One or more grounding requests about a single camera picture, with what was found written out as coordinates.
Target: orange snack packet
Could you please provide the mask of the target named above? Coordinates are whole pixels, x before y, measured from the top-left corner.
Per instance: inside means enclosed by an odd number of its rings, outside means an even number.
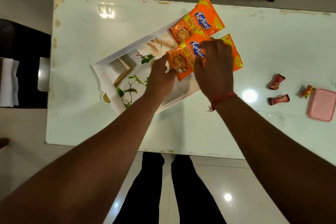
[[[232,56],[233,56],[233,72],[237,71],[238,69],[241,69],[243,67],[242,59],[237,51],[237,48],[235,47],[235,44],[233,43],[233,40],[231,38],[230,34],[227,34],[221,38],[225,44],[228,44],[232,48]]]
[[[194,71],[194,63],[196,56],[205,57],[204,49],[199,47],[199,44],[208,40],[207,34],[199,27],[194,34],[183,41],[179,47],[169,53],[169,66],[177,67],[176,77],[183,80]]]
[[[181,44],[187,37],[194,34],[198,27],[202,27],[208,36],[225,28],[210,0],[200,0],[195,8],[169,31],[177,44]]]

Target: pink plastic container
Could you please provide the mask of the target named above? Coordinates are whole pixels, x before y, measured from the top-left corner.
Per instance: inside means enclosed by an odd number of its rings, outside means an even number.
[[[336,92],[317,89],[310,107],[309,116],[315,120],[331,121],[336,105]]]

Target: tray with leaf print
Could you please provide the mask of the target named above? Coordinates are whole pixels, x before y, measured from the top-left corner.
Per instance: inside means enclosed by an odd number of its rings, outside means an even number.
[[[158,59],[177,47],[177,43],[168,31],[168,25],[124,48],[122,60],[127,64],[125,70],[120,68],[118,59],[110,62],[98,62],[93,68],[100,80],[103,101],[109,103],[118,114],[130,107],[141,97],[147,87],[148,77],[151,72],[151,60]],[[178,103],[199,90],[194,74],[179,82],[175,79],[174,88],[169,97],[161,104],[156,113]]]

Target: red candy wrapper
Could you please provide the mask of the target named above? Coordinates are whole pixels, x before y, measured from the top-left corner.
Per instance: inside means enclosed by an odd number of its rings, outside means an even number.
[[[285,79],[286,77],[283,77],[281,74],[277,74],[274,81],[272,82],[270,86],[268,86],[268,88],[270,90],[277,90],[279,88],[280,82],[282,82]]]
[[[307,98],[313,90],[315,90],[315,88],[309,84],[307,88],[305,88],[305,90],[300,93],[300,95],[304,98]]]
[[[290,99],[289,99],[288,94],[283,95],[282,97],[279,97],[279,98],[269,98],[268,99],[269,105],[276,105],[277,103],[287,103],[289,101]]]

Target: black pants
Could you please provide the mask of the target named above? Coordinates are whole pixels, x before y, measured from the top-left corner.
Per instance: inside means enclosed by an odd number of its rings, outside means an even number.
[[[160,153],[144,152],[142,169],[131,188],[113,224],[159,222],[159,204],[162,187],[162,166]],[[196,174],[189,156],[178,155],[171,164],[180,223],[226,224],[214,198],[203,181]]]

